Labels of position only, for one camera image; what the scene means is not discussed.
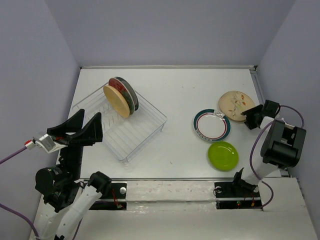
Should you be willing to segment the green red striped plate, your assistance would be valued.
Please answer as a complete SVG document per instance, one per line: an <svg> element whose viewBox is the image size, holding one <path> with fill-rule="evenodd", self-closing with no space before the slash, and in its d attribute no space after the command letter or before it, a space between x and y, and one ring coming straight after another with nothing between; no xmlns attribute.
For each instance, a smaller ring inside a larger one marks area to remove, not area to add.
<svg viewBox="0 0 320 240"><path fill-rule="evenodd" d="M193 119L195 133L204 141L214 143L224 140L231 131L228 117L216 109L203 109Z"/></svg>

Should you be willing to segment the red teal flower plate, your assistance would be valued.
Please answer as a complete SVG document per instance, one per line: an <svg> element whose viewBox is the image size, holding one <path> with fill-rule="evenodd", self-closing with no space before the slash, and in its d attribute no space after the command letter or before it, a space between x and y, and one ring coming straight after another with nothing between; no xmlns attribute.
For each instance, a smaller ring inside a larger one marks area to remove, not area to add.
<svg viewBox="0 0 320 240"><path fill-rule="evenodd" d="M120 92L120 94L124 97L126 103L128 104L129 114L132 115L135 112L135 106L127 88L115 77L109 79L108 85Z"/></svg>

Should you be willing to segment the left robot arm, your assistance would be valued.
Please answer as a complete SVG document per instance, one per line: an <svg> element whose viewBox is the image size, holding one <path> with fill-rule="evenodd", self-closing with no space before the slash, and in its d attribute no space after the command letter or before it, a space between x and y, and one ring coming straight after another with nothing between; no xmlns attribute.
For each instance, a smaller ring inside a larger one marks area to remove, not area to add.
<svg viewBox="0 0 320 240"><path fill-rule="evenodd" d="M112 187L104 173L93 173L82 193L83 148L103 140L102 114L96 113L84 124L85 110L78 110L60 125L34 136L32 142L46 153L59 151L58 164L35 175L35 189L43 196L43 210L34 223L37 240L68 240L90 207Z"/></svg>

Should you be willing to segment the beige patterned plate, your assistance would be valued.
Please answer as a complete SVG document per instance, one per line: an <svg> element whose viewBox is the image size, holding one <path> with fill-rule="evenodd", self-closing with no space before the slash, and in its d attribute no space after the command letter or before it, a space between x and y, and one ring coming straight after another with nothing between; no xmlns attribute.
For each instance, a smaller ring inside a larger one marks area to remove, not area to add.
<svg viewBox="0 0 320 240"><path fill-rule="evenodd" d="M242 115L242 112L252 109L256 105L245 93L233 90L224 93L220 97L218 106L220 111L230 120L244 122L246 120L246 116Z"/></svg>

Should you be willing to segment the green rim lettered plate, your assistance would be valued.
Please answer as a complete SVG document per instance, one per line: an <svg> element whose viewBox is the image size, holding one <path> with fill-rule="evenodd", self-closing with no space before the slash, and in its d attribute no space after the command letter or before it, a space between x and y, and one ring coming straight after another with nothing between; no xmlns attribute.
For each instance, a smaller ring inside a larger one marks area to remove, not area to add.
<svg viewBox="0 0 320 240"><path fill-rule="evenodd" d="M122 77L117 76L116 79L118 79L128 90L128 92L130 93L130 96L133 100L133 104L134 104L134 110L138 110L139 108L139 101L138 101L138 97L136 95L135 90L132 88L132 86Z"/></svg>

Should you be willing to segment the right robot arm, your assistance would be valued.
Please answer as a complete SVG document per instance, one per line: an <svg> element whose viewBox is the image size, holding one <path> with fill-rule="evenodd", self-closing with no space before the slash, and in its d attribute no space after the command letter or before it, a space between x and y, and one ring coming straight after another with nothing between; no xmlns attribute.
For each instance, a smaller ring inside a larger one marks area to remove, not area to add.
<svg viewBox="0 0 320 240"><path fill-rule="evenodd" d="M301 119L301 126L293 126L284 119L277 118L280 110L293 110ZM232 188L245 193L253 193L260 182L279 169L295 167L302 155L306 138L305 120L302 114L287 105L266 100L241 113L249 130L261 129L249 153L248 167L236 172Z"/></svg>

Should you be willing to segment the yellow plate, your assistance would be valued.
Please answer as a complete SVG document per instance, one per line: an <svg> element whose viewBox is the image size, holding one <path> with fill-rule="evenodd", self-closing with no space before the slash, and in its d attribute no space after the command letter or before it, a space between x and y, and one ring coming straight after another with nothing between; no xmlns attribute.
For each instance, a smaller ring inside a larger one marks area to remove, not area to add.
<svg viewBox="0 0 320 240"><path fill-rule="evenodd" d="M108 100L108 102L111 104L113 109L123 118L128 118L130 115L130 108L125 100L125 98L122 96L122 94L115 89L113 86L106 85L103 87L103 92Z"/></svg>

